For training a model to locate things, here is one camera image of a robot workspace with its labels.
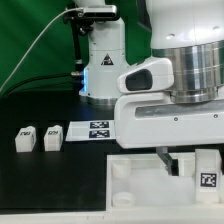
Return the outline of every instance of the white block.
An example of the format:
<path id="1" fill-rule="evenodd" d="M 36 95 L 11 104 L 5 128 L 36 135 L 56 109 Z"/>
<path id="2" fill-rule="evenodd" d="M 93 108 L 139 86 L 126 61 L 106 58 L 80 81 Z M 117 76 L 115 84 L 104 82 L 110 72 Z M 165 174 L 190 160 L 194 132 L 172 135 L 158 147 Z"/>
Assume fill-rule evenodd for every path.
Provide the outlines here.
<path id="1" fill-rule="evenodd" d="M 178 155 L 179 176 L 193 177 L 195 175 L 195 153 Z"/>
<path id="2" fill-rule="evenodd" d="M 17 152 L 32 152 L 36 143 L 36 129 L 32 126 L 21 128 L 15 138 Z"/>
<path id="3" fill-rule="evenodd" d="M 63 142 L 62 127 L 49 127 L 44 136 L 45 151 L 60 151 Z"/>
<path id="4" fill-rule="evenodd" d="M 112 163 L 112 173 L 117 179 L 125 179 L 131 175 L 131 160 L 129 158 L 118 157 Z"/>
<path id="5" fill-rule="evenodd" d="M 221 162 L 219 150 L 196 150 L 196 202 L 220 202 Z"/>

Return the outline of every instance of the green backdrop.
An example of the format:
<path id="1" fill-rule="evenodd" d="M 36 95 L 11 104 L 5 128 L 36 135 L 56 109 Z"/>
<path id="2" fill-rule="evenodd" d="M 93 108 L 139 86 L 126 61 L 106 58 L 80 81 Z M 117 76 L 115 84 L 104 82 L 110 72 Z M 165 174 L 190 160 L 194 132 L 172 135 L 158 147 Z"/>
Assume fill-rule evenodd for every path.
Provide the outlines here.
<path id="1" fill-rule="evenodd" d="M 70 2 L 70 0 L 0 1 L 0 85 L 42 29 Z M 106 3 L 118 6 L 126 24 L 128 63 L 134 64 L 150 56 L 150 33 L 138 25 L 136 0 L 106 0 Z M 87 37 L 81 38 L 81 49 L 84 62 L 87 63 Z M 74 52 L 70 25 L 64 25 L 62 19 L 59 19 L 30 52 L 6 89 L 27 78 L 67 73 L 73 68 Z"/>

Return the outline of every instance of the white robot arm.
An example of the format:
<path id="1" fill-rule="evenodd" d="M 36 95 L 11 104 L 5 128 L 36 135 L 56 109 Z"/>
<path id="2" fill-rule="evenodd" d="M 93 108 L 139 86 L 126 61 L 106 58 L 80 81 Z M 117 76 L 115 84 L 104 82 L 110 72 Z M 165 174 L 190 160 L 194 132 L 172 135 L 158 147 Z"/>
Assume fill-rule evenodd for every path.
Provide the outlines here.
<path id="1" fill-rule="evenodd" d="M 153 80 L 161 73 L 167 82 L 130 91 L 127 78 L 136 72 L 144 76 L 143 65 L 122 73 L 118 88 L 125 95 L 115 106 L 117 142 L 123 148 L 223 143 L 224 1 L 145 3 L 152 27 L 152 57 L 143 65 Z M 157 67 L 155 73 L 153 60 L 167 60 L 170 67 Z"/>

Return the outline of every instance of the black surface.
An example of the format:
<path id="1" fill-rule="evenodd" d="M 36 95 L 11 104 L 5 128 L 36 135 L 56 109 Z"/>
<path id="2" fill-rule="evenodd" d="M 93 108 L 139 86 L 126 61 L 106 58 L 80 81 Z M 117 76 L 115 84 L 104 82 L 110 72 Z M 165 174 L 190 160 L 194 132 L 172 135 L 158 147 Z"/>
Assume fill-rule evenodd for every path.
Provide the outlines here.
<path id="1" fill-rule="evenodd" d="M 44 152 L 49 126 L 70 121 L 113 119 L 113 110 L 80 103 L 72 91 L 14 94 L 0 102 L 0 213 L 105 210 L 106 154 L 119 152 L 113 141 L 63 143 Z M 37 128 L 32 153 L 16 153 L 20 128 Z"/>

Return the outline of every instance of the metal cylinder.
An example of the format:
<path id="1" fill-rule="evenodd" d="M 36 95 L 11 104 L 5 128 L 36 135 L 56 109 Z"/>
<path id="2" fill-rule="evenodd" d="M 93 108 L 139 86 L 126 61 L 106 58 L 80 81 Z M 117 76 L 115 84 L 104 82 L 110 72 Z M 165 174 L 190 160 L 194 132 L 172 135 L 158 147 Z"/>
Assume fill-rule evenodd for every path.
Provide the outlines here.
<path id="1" fill-rule="evenodd" d="M 198 103 L 218 96 L 224 83 L 224 41 L 173 49 L 153 49 L 154 57 L 172 61 L 174 85 L 169 89 L 174 103 Z"/>

